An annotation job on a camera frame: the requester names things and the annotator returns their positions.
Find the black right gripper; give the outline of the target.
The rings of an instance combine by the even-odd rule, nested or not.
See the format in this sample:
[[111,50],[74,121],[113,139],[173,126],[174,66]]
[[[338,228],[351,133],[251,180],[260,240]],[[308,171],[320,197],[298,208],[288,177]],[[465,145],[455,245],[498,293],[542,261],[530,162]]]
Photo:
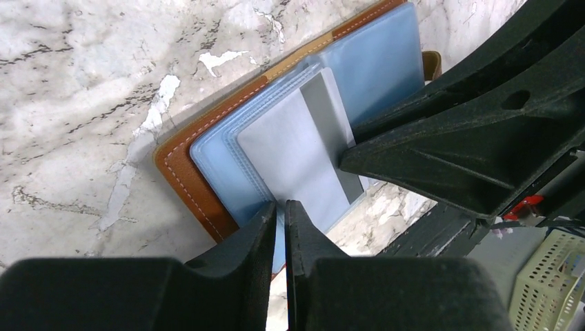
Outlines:
[[527,1],[355,134],[342,170],[482,219],[522,198],[503,226],[583,226],[584,2]]

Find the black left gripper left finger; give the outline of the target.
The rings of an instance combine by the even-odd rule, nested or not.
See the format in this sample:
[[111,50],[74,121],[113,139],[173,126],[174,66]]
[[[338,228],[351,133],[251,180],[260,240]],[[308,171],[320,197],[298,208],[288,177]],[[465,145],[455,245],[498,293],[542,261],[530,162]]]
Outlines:
[[263,330],[277,207],[207,252],[26,259],[1,275],[2,330]]

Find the brown leather card holder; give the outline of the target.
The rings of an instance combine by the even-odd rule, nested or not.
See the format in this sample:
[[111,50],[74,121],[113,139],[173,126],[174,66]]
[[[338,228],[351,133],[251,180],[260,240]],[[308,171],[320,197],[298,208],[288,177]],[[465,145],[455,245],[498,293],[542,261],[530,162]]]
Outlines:
[[420,48],[415,6],[379,1],[220,101],[155,152],[155,165],[216,241],[274,201],[300,201],[327,232],[370,180],[339,169],[354,127],[442,72]]

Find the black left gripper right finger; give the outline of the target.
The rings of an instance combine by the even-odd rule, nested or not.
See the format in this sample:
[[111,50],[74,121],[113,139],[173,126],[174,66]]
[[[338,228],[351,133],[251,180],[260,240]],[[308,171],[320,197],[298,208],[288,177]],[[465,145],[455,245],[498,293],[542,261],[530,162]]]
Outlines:
[[290,330],[511,330],[487,271],[465,257],[352,257],[285,207]]

